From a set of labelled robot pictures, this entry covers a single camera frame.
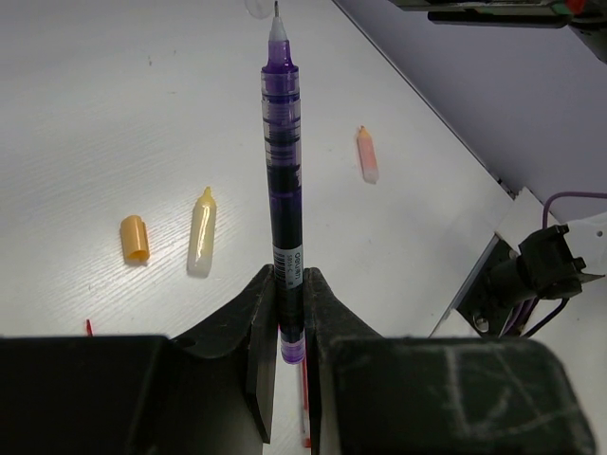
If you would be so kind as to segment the red gel pen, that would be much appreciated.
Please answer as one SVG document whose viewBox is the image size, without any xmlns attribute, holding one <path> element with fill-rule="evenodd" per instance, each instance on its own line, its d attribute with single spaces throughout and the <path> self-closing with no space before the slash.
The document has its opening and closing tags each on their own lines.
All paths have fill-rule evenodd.
<svg viewBox="0 0 607 455">
<path fill-rule="evenodd" d="M 299 390 L 300 390 L 300 421 L 301 421 L 301 440 L 304 448 L 311 447 L 310 418 L 309 418 L 309 399 L 308 399 L 308 381 L 307 366 L 304 359 L 299 364 Z"/>
</svg>

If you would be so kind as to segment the pink glue bottle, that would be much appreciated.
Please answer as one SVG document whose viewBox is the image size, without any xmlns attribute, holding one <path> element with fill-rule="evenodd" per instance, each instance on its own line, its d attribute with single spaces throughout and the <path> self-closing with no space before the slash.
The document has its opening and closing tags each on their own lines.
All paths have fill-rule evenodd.
<svg viewBox="0 0 607 455">
<path fill-rule="evenodd" d="M 366 183 L 375 185 L 379 178 L 376 151 L 373 139 L 363 125 L 358 128 L 356 143 L 362 178 Z"/>
</svg>

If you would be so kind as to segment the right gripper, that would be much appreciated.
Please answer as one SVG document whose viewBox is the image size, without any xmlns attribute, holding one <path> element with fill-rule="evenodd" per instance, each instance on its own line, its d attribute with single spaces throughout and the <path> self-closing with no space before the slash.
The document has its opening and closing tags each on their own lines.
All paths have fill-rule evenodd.
<svg viewBox="0 0 607 455">
<path fill-rule="evenodd" d="M 583 12 L 576 0 L 395 0 L 404 11 L 426 12 L 435 24 L 560 28 Z"/>
</svg>

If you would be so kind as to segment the purple gel pen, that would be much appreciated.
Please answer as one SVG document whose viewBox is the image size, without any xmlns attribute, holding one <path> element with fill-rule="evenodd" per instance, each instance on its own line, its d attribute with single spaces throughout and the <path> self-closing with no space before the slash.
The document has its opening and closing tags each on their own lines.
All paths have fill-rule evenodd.
<svg viewBox="0 0 607 455">
<path fill-rule="evenodd" d="M 273 6 L 267 63 L 261 70 L 262 114 L 281 355 L 304 360 L 304 251 L 299 67 Z"/>
</svg>

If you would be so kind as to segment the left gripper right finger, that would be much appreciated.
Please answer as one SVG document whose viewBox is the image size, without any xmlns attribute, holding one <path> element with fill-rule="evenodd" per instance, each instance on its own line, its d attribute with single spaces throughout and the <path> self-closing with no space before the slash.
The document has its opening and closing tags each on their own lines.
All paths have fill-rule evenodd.
<svg viewBox="0 0 607 455">
<path fill-rule="evenodd" d="M 560 360 L 522 338 L 383 337 L 304 272 L 315 454 L 594 454 Z"/>
</svg>

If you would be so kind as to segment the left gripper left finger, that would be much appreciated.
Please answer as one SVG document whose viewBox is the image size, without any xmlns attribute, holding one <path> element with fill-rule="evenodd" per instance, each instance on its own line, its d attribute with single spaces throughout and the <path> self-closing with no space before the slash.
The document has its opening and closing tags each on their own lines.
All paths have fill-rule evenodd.
<svg viewBox="0 0 607 455">
<path fill-rule="evenodd" d="M 271 435 L 275 286 L 263 266 L 175 337 L 5 337 L 5 454 L 259 454 Z"/>
</svg>

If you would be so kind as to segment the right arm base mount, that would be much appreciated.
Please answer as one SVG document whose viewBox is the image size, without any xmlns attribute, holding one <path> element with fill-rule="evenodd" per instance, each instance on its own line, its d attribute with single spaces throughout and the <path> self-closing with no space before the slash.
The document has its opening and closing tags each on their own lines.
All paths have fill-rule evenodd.
<svg viewBox="0 0 607 455">
<path fill-rule="evenodd" d="M 506 218 L 432 329 L 436 337 L 450 320 L 480 337 L 531 337 L 559 312 L 526 326 L 542 300 L 563 308 L 588 282 L 606 276 L 606 215 L 560 223 L 552 205 L 565 198 L 603 200 L 597 191 L 562 191 L 540 202 L 519 192 Z"/>
</svg>

